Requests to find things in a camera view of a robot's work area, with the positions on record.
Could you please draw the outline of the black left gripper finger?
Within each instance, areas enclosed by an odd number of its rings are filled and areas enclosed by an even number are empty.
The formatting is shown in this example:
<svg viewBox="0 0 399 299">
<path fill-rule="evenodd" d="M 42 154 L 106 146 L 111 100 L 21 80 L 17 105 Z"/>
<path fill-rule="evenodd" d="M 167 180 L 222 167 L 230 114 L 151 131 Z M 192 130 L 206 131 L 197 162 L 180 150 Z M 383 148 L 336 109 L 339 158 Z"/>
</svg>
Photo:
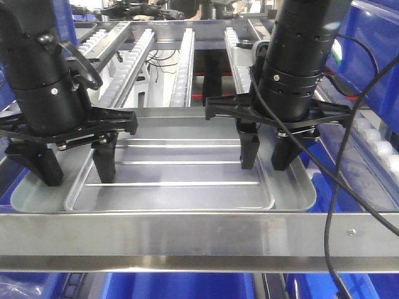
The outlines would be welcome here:
<svg viewBox="0 0 399 299">
<path fill-rule="evenodd" d="M 47 186 L 60 186 L 64 173 L 54 152 L 46 144 L 10 142 L 5 150 L 7 158 L 34 173 Z"/>
<path fill-rule="evenodd" d="M 117 138 L 117 134 L 108 134 L 106 142 L 98 141 L 92 143 L 92 149 L 94 150 L 92 158 L 102 183 L 115 182 L 115 146 Z"/>
</svg>

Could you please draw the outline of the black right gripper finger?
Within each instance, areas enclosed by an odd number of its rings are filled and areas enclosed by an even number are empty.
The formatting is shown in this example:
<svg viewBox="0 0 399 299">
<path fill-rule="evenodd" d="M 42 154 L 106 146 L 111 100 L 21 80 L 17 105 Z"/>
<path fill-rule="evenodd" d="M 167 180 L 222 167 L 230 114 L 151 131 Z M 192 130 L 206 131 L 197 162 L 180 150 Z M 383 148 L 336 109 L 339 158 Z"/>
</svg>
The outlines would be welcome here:
<svg viewBox="0 0 399 299">
<path fill-rule="evenodd" d="M 260 145 L 256 123 L 237 121 L 236 129 L 241 143 L 241 168 L 252 169 Z"/>
<path fill-rule="evenodd" d="M 306 149 L 316 144 L 316 137 L 299 135 L 299 143 Z M 291 138 L 279 138 L 274 148 L 271 162 L 274 170 L 284 171 L 292 161 L 304 150 L 297 146 Z"/>
</svg>

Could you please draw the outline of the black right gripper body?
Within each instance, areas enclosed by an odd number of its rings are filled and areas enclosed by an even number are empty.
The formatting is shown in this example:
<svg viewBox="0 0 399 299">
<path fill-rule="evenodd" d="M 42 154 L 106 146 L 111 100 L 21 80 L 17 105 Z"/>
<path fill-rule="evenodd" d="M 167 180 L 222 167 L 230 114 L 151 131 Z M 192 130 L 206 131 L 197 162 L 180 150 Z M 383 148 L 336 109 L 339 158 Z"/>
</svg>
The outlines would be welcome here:
<svg viewBox="0 0 399 299">
<path fill-rule="evenodd" d="M 292 133 L 304 132 L 306 129 L 322 123 L 339 123 L 346 126 L 351 113 L 350 107 L 313 99 L 310 110 L 303 119 L 284 122 L 284 126 Z M 281 126 L 269 116 L 257 112 L 252 106 L 249 94 L 211 97 L 206 100 L 205 118 L 210 120 L 216 116 L 231 116 L 236 119 L 269 125 L 281 129 Z"/>
</svg>

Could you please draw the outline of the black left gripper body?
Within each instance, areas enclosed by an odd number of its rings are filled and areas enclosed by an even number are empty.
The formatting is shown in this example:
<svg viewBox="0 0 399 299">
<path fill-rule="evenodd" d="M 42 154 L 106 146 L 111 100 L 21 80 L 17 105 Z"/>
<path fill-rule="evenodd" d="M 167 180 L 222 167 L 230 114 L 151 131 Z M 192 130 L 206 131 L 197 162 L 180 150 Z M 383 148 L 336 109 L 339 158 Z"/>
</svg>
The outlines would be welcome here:
<svg viewBox="0 0 399 299">
<path fill-rule="evenodd" d="M 77 127 L 62 133 L 43 135 L 34 133 L 23 115 L 13 114 L 1 118 L 1 136 L 16 142 L 57 144 L 63 150 L 98 142 L 119 131 L 135 135 L 138 121 L 135 111 L 92 107 L 88 119 Z"/>
</svg>

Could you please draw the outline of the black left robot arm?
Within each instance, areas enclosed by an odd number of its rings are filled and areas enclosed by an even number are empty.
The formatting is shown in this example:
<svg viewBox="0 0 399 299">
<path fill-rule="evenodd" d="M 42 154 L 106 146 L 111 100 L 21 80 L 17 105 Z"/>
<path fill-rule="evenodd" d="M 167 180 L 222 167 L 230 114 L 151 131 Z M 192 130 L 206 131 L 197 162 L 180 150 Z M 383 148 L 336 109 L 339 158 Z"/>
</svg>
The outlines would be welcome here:
<svg viewBox="0 0 399 299">
<path fill-rule="evenodd" d="M 102 79 L 73 43 L 60 39 L 51 1 L 1 2 L 1 64 L 20 109 L 1 118 L 6 157 L 58 186 L 64 174 L 50 145 L 90 145 L 101 182 L 114 182 L 117 137 L 136 133 L 136 114 L 91 104 L 87 92 Z"/>
</svg>

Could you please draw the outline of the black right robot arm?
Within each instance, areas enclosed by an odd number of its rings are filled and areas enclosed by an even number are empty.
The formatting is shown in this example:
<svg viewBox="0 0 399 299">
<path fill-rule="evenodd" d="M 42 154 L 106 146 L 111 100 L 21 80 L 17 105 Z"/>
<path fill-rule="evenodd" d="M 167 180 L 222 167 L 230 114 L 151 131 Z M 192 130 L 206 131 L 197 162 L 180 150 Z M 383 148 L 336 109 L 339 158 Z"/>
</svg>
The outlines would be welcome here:
<svg viewBox="0 0 399 299">
<path fill-rule="evenodd" d="M 253 47 L 248 93 L 206 99 L 205 115 L 231 116 L 241 142 L 241 166 L 251 169 L 259 149 L 258 126 L 276 129 L 275 170 L 285 170 L 318 142 L 317 125 L 347 124 L 350 108 L 314 98 L 350 1 L 284 1 L 269 42 Z"/>
</svg>

